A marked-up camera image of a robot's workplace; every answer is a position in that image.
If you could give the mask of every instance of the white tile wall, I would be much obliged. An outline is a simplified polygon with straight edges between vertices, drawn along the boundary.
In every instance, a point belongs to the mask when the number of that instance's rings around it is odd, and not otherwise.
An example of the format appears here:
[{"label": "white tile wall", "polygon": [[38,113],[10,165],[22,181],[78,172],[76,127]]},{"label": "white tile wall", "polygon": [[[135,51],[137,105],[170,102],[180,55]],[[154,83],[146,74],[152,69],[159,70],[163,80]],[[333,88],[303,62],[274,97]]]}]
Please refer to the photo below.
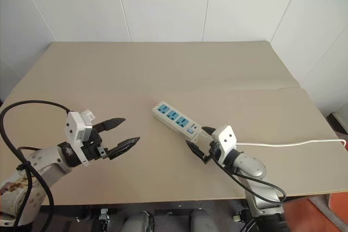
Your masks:
[{"label": "white tile wall", "polygon": [[325,116],[348,102],[347,73],[348,28],[301,83]]},{"label": "white tile wall", "polygon": [[347,23],[348,0],[292,0],[271,43],[301,81]]},{"label": "white tile wall", "polygon": [[23,77],[55,38],[33,0],[0,3],[1,59]]},{"label": "white tile wall", "polygon": [[122,1],[133,41],[202,41],[207,0]]},{"label": "white tile wall", "polygon": [[1,99],[51,41],[271,40],[323,113],[347,102],[348,0],[1,0],[0,19]]},{"label": "white tile wall", "polygon": [[35,0],[58,41],[130,41],[121,0]]},{"label": "white tile wall", "polygon": [[209,0],[204,41],[271,41],[289,1]]}]

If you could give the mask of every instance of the beige tabletop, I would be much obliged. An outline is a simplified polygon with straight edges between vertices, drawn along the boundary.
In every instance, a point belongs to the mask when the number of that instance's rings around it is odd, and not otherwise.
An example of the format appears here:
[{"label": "beige tabletop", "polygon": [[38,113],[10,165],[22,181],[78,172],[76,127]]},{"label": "beige tabletop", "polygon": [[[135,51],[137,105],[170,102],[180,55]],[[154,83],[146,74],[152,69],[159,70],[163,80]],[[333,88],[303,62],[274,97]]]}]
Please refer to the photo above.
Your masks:
[{"label": "beige tabletop", "polygon": [[[58,205],[244,197],[213,162],[204,165],[180,136],[153,118],[151,109],[160,101],[204,126],[230,124],[239,142],[337,138],[267,42],[56,42],[2,108],[25,99],[89,109],[96,122],[125,117],[102,133],[108,148],[141,137],[119,158],[78,166],[63,177],[52,187]],[[5,129],[18,147],[46,148],[66,141],[65,117],[49,105],[22,105],[8,113]],[[18,161],[0,143],[4,180]],[[207,149],[207,141],[199,143]],[[238,149],[261,159],[268,179],[290,196],[348,190],[348,153],[340,142]]]}]

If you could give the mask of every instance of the power strip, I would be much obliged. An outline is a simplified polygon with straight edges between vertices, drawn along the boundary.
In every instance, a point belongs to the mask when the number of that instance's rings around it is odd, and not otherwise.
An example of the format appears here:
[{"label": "power strip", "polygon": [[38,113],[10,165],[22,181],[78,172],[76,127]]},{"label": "power strip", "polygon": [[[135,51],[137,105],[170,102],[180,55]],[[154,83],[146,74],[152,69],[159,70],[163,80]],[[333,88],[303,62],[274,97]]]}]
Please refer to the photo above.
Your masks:
[{"label": "power strip", "polygon": [[155,118],[163,122],[186,140],[196,142],[202,126],[166,102],[160,102],[152,109]]}]

